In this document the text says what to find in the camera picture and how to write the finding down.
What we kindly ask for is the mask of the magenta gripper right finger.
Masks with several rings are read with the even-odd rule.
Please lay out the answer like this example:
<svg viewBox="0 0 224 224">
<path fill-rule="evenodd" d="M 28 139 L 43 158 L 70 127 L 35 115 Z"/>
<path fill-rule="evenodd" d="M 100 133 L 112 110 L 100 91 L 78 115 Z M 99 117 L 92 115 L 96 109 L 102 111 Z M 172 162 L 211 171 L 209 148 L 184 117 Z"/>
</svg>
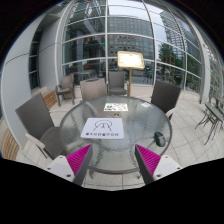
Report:
<svg viewBox="0 0 224 224">
<path fill-rule="evenodd" d="M 145 184 L 150 184 L 182 169 L 170 156 L 160 156 L 140 145 L 135 145 L 135 156 Z"/>
</svg>

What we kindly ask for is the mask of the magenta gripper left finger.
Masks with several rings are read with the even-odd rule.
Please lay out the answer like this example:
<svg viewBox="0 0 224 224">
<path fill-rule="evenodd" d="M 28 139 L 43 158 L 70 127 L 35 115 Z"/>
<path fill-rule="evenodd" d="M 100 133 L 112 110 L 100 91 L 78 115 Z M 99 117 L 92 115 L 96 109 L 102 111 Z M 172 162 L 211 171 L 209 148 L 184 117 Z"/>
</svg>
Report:
<svg viewBox="0 0 224 224">
<path fill-rule="evenodd" d="M 92 145 L 87 145 L 68 156 L 59 155 L 47 166 L 46 170 L 81 186 L 92 155 Z"/>
</svg>

